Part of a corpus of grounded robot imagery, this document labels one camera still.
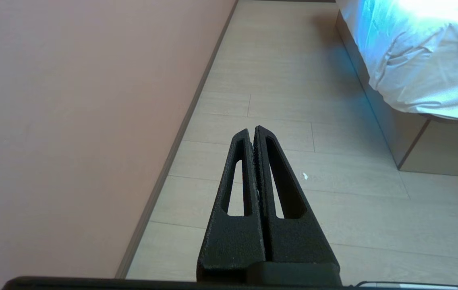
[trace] wooden floor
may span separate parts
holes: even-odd
[[[195,280],[231,137],[262,125],[285,149],[344,284],[458,284],[458,177],[397,171],[334,29],[337,12],[240,0],[129,279]],[[233,215],[241,203],[231,200]]]

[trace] bed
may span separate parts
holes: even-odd
[[[398,168],[458,176],[458,1],[336,2],[337,30]]]

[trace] white bedsheet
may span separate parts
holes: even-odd
[[[336,2],[385,102],[458,119],[458,0]]]

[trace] bed base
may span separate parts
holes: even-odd
[[[458,176],[458,120],[399,112],[369,85],[358,47],[338,14],[336,28],[399,170]]]

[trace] wall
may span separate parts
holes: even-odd
[[[0,287],[113,277],[234,0],[0,0]]]

